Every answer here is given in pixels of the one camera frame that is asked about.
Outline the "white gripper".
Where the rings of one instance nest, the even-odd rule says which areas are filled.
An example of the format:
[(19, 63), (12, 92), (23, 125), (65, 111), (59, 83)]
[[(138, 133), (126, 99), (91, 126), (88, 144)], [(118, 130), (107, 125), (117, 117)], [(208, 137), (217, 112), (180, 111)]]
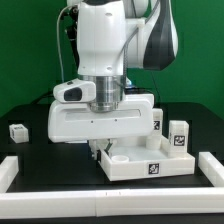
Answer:
[(115, 138), (147, 136), (153, 130), (152, 94), (130, 94), (116, 110), (96, 113), (87, 103), (62, 104), (55, 100), (50, 106), (48, 137), (52, 142), (90, 140), (92, 158), (99, 157), (99, 139), (109, 139), (104, 151), (116, 146)]

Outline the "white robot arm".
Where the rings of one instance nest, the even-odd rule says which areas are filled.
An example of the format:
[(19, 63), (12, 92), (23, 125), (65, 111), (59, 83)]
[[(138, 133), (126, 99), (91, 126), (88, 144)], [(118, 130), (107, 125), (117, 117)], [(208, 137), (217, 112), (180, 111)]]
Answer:
[(126, 71), (162, 70), (175, 59), (171, 0), (82, 0), (76, 6), (78, 77), (53, 90), (49, 139), (113, 142), (149, 136), (154, 96), (126, 94)]

